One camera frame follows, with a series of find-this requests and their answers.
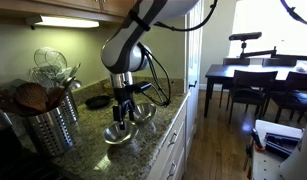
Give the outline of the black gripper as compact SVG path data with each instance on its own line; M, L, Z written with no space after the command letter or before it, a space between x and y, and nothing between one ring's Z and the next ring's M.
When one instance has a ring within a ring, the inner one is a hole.
M114 121L121 122L121 113L129 112L129 120L134 121L134 107L133 94L142 93L152 86L147 81L133 82L132 74L130 72L111 74L110 82L113 87L115 100L118 106L113 106Z

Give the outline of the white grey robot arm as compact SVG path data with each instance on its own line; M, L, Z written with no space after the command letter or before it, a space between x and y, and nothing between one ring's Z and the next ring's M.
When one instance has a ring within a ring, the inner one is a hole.
M131 77L149 66L152 56L140 39L153 25L186 15L199 0L137 0L116 33L102 47L101 60L111 77Z

